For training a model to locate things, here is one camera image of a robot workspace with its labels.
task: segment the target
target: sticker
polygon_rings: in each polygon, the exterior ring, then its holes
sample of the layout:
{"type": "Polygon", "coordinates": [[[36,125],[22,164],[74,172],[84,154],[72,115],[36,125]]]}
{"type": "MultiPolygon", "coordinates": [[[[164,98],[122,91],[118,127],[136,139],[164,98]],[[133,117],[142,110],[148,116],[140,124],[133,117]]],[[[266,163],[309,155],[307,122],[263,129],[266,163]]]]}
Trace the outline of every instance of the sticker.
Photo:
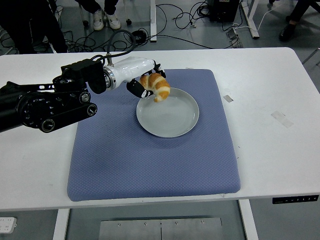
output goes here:
{"type": "Polygon", "coordinates": [[[289,121],[286,117],[286,115],[282,114],[279,111],[275,111],[274,113],[271,114],[272,117],[274,117],[276,120],[279,121],[283,126],[286,128],[290,128],[294,123],[289,121]]]}
{"type": "Polygon", "coordinates": [[[233,101],[233,99],[229,96],[229,95],[225,95],[223,97],[228,103],[231,103],[233,101]]]}

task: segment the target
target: ceramic plate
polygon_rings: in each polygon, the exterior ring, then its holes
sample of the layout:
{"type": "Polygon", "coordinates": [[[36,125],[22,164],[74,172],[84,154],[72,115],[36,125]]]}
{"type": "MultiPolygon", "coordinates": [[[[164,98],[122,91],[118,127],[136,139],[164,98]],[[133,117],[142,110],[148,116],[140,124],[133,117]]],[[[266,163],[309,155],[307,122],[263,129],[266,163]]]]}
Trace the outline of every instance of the ceramic plate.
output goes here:
{"type": "Polygon", "coordinates": [[[199,118],[196,100],[178,88],[171,88],[166,100],[154,102],[154,95],[140,99],[136,116],[141,126],[161,138],[175,138],[189,132],[199,118]]]}

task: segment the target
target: pants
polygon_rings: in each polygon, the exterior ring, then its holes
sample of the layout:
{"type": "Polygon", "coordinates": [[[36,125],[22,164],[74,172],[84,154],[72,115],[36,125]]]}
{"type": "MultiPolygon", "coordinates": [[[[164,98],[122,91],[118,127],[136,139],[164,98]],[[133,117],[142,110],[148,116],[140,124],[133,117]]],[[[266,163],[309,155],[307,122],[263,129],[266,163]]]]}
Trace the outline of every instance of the pants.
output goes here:
{"type": "MultiPolygon", "coordinates": [[[[101,7],[95,0],[75,0],[89,13],[94,14],[101,7]]],[[[116,11],[118,0],[104,0],[104,11],[108,15],[113,15],[116,11]]]]}
{"type": "Polygon", "coordinates": [[[20,54],[37,53],[32,46],[31,19],[57,53],[68,52],[64,35],[46,0],[0,0],[0,25],[14,41],[20,54]]]}
{"type": "Polygon", "coordinates": [[[296,22],[299,22],[302,16],[305,14],[307,9],[313,5],[316,5],[318,1],[315,0],[298,0],[296,3],[291,15],[290,19],[296,22]]]}

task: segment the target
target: blue mat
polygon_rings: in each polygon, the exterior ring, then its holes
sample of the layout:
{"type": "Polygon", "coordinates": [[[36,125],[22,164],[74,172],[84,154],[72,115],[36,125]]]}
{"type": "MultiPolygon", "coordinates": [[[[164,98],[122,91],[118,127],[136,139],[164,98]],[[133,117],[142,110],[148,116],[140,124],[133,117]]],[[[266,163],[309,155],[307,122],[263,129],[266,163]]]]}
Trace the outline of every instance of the blue mat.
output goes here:
{"type": "Polygon", "coordinates": [[[199,120],[187,134],[160,138],[136,116],[139,98],[122,84],[92,94],[97,114],[78,123],[67,194],[72,201],[196,196],[240,189],[237,160],[215,77],[206,69],[166,70],[189,93],[199,120]]]}

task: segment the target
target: chair leg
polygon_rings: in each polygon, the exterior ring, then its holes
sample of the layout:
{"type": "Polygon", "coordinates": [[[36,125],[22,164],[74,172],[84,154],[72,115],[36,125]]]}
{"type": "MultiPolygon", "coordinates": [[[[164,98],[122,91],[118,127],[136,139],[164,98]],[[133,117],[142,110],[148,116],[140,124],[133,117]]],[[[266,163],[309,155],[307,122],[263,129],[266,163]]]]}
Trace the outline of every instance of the chair leg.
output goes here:
{"type": "Polygon", "coordinates": [[[80,10],[80,15],[81,15],[81,20],[82,20],[83,26],[88,27],[89,22],[87,20],[85,20],[85,18],[84,18],[84,12],[82,10],[82,6],[80,3],[79,3],[79,10],[80,10]]]}
{"type": "Polygon", "coordinates": [[[318,47],[316,50],[314,50],[303,62],[302,65],[305,64],[313,55],[315,55],[320,50],[320,47],[318,47]]]}
{"type": "Polygon", "coordinates": [[[127,13],[127,7],[126,7],[126,0],[123,0],[123,6],[124,6],[124,13],[125,13],[125,22],[129,26],[132,24],[131,20],[128,18],[128,13],[127,13]]]}

